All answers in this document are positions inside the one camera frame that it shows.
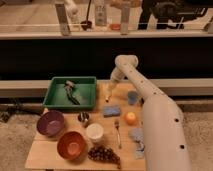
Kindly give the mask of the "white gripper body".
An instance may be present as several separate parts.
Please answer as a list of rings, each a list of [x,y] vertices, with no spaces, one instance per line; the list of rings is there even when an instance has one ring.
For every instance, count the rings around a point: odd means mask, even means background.
[[[121,70],[119,70],[117,67],[115,67],[110,75],[110,82],[112,84],[118,84],[125,78],[125,75],[122,73]]]

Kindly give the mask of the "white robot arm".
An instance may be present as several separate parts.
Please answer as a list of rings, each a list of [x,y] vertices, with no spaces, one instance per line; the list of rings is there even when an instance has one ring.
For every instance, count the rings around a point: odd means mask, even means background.
[[[182,126],[183,113],[176,102],[137,69],[135,55],[115,58],[106,99],[124,78],[133,84],[144,100],[142,106],[146,171],[192,171]]]

